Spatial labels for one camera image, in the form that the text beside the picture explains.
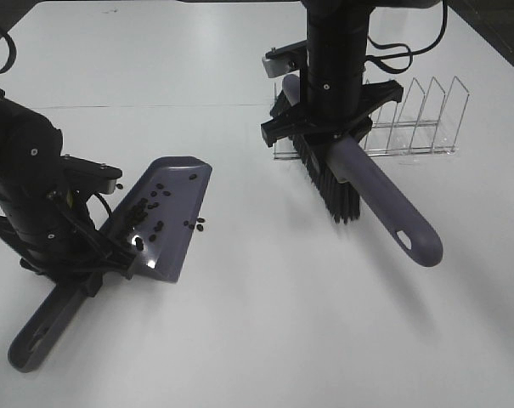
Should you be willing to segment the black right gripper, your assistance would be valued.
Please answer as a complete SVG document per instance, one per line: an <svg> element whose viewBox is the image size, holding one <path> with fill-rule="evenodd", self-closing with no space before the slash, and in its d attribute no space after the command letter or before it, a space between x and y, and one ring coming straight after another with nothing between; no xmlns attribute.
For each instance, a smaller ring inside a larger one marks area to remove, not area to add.
<svg viewBox="0 0 514 408"><path fill-rule="evenodd" d="M371 123L370 114L388 102L401 102L401 85L394 81L362 83L362 76L321 79L311 72L297 78L296 108L289 108L261 125L263 141L306 133L342 134Z"/></svg>

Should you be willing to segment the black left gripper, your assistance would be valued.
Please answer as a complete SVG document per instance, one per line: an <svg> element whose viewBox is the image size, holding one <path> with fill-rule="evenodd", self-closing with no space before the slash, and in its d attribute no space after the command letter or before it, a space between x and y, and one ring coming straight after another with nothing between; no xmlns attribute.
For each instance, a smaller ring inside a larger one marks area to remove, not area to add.
<svg viewBox="0 0 514 408"><path fill-rule="evenodd" d="M20 255L24 268L55 283L82 282L83 294L94 298L103 285L99 269L131 280L136 258L127 241L111 240L96 229L88 200L98 195L72 178L54 181L34 195L0 178L0 239Z"/></svg>

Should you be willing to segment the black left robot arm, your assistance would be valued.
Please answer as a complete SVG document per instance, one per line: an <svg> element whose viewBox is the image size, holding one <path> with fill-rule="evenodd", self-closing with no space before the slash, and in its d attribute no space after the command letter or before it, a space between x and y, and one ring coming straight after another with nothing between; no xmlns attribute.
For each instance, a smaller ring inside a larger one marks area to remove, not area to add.
<svg viewBox="0 0 514 408"><path fill-rule="evenodd" d="M24 268L92 296L108 272L133 276L134 255L96 228L87 205L113 193L122 171L62 147L60 129L0 89L0 240Z"/></svg>

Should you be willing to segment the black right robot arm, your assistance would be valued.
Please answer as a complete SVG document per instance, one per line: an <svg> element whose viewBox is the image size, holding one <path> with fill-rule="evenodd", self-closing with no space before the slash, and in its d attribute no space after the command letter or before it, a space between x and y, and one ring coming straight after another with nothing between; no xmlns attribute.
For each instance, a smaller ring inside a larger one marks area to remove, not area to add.
<svg viewBox="0 0 514 408"><path fill-rule="evenodd" d="M399 102L395 81L364 84L370 62L388 73L388 56L367 54L370 15L377 8L429 9L433 1L305 1L306 38L274 48L263 57L270 78L296 79L300 99L282 99L261 126L267 146L291 136L315 136L319 142L367 128L370 114L389 101Z"/></svg>

